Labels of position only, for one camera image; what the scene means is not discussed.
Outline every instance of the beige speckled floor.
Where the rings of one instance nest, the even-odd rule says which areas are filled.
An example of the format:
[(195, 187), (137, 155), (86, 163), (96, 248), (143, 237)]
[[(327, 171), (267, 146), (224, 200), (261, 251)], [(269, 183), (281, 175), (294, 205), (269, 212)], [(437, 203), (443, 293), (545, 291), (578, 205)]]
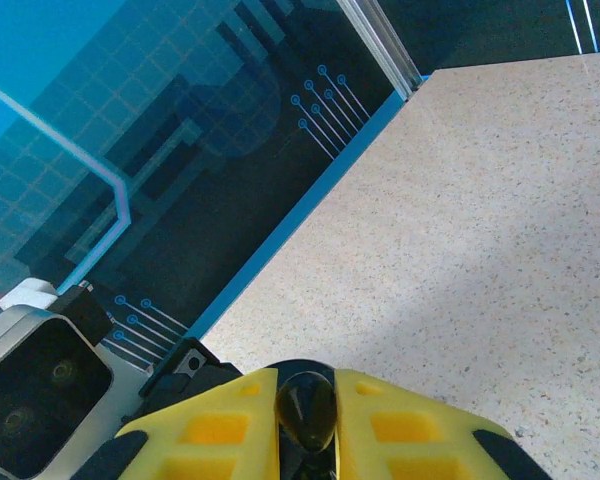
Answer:
[(442, 397), (600, 478), (600, 54), (436, 72), (205, 343)]

